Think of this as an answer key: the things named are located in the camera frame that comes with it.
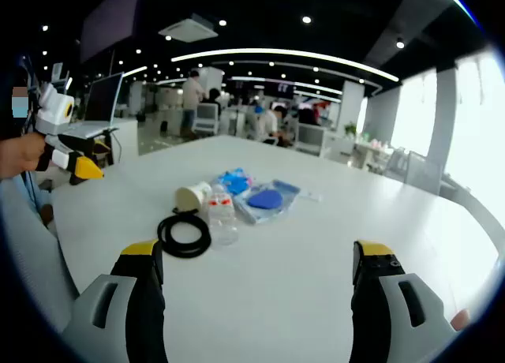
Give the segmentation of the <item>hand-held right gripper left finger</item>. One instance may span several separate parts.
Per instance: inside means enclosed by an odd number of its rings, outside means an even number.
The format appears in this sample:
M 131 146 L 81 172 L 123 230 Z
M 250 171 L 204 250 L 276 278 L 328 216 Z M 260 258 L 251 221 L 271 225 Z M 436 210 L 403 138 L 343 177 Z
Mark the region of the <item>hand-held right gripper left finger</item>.
M 85 362 L 166 362 L 164 310 L 161 242 L 139 242 L 75 300 L 62 336 Z

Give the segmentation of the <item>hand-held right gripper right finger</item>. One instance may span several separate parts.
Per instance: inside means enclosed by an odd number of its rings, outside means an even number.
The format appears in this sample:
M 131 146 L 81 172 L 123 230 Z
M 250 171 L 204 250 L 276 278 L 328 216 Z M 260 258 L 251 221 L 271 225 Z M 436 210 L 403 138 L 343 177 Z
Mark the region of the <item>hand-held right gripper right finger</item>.
M 351 362 L 430 362 L 457 331 L 439 296 L 387 246 L 353 244 Z

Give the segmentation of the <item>person's left hand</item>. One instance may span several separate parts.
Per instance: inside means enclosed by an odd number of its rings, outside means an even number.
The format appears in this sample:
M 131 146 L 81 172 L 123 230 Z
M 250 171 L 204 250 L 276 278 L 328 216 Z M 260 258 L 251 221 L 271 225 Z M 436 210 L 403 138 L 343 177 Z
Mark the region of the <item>person's left hand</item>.
M 28 133 L 21 137 L 1 141 L 1 179 L 12 178 L 25 171 L 32 171 L 39 165 L 44 153 L 45 140 L 38 133 Z

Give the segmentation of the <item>person's right hand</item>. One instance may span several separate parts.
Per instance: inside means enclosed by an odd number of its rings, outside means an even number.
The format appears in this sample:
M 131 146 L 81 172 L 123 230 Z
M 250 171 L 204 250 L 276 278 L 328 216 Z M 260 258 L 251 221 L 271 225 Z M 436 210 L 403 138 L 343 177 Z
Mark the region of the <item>person's right hand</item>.
M 451 320 L 451 326 L 456 331 L 463 330 L 470 323 L 470 313 L 468 309 L 462 309 Z

